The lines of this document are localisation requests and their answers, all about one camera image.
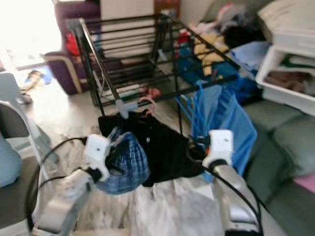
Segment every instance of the white chair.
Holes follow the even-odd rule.
[[[35,158],[22,158],[22,168],[18,179],[13,184],[0,189],[0,236],[27,235],[24,214],[26,192],[36,166],[42,160],[42,156],[25,114],[9,102],[0,101],[0,132],[5,139],[27,138],[35,156]],[[44,165],[41,168],[37,177],[38,185],[42,183],[42,179],[48,179],[52,176],[52,172],[49,173],[46,167],[47,165]],[[51,192],[54,191],[51,183],[48,185],[48,189]],[[44,198],[40,196],[39,191],[36,204],[32,206],[33,217],[36,217],[40,202],[43,200]]]
[[[8,101],[14,106],[17,110],[21,111],[21,116],[24,120],[27,120],[30,125],[31,133],[34,136],[35,142],[39,147],[39,150],[46,154],[50,150],[50,138],[48,135],[39,128],[32,119],[26,117],[24,112],[22,111],[20,105],[16,101],[16,99],[20,98],[20,89],[15,81],[14,76],[11,73],[3,72],[0,73],[0,100]],[[15,141],[8,140],[12,146],[18,151],[21,151],[24,148],[30,146],[28,140],[15,139]],[[50,156],[50,159],[56,162],[59,157],[56,153],[53,153]]]

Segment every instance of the black cloth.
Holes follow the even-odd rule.
[[[224,42],[229,48],[236,48],[253,41],[266,40],[261,30],[249,31],[239,26],[228,28],[224,31],[223,36]]]
[[[103,136],[118,126],[124,132],[132,132],[138,139],[148,158],[151,174],[142,184],[152,187],[154,183],[179,177],[193,177],[203,172],[201,166],[188,158],[189,139],[160,123],[151,115],[130,112],[128,119],[119,114],[99,117],[98,123]],[[203,159],[203,153],[191,151],[193,159]]]

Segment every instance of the purple armchair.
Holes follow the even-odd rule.
[[[60,1],[55,4],[55,16],[61,31],[62,47],[59,51],[46,53],[43,58],[68,95],[82,93],[89,89],[87,76],[83,64],[74,62],[67,49],[65,36],[69,29],[66,21],[76,18],[100,18],[99,5],[91,1]]]

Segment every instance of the gray sofa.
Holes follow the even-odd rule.
[[[248,185],[289,236],[314,236],[315,194],[292,179],[315,173],[315,118],[266,100],[244,109],[258,133]]]

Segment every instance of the pink hanger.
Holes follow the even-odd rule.
[[[140,98],[140,102],[141,102],[141,101],[144,101],[144,100],[147,100],[147,101],[151,102],[152,105],[153,105],[152,110],[148,110],[148,111],[146,112],[146,116],[147,116],[147,115],[149,115],[149,114],[152,114],[152,113],[156,110],[157,104],[156,104],[156,102],[155,102],[152,98],[147,97],[147,96],[144,96],[144,97],[141,97],[141,98]]]

